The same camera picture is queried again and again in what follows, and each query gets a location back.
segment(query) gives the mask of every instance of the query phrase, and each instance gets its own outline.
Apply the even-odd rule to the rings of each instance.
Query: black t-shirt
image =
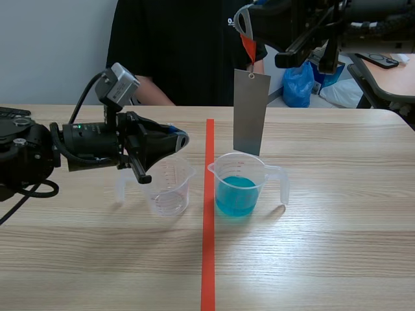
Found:
[[[251,62],[233,17],[249,0],[119,0],[107,67],[150,76],[178,106],[232,106],[233,70]],[[267,55],[257,46],[256,60]]]

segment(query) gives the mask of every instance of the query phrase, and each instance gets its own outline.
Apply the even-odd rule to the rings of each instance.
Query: gray paper strip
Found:
[[[233,149],[259,156],[271,77],[235,70]]]

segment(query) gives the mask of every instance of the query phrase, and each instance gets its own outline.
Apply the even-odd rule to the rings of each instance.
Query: empty measuring cup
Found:
[[[181,157],[170,156],[158,161],[147,172],[152,176],[148,185],[140,185],[151,209],[160,216],[176,216],[189,205],[189,180],[193,167]],[[125,201],[127,182],[137,183],[132,170],[122,170],[117,182],[117,201]]]
[[[215,175],[215,201],[217,207],[230,216],[251,213],[264,184],[279,179],[280,196],[288,204],[290,183],[281,167],[265,165],[257,157],[239,152],[225,154],[207,167]]]

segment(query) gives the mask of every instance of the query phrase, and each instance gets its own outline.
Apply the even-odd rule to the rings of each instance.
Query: measuring cup with blue liquid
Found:
[[[253,155],[240,152],[225,154],[207,169],[215,175],[216,205],[229,216],[250,214],[262,188],[270,179],[280,180],[281,203],[289,202],[290,181],[286,171],[281,167],[265,165]]]

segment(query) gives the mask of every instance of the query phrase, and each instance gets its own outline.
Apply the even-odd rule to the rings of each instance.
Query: blue plastic bag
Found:
[[[288,107],[308,108],[314,86],[313,68],[305,62],[299,68],[290,68],[283,77],[283,100]]]

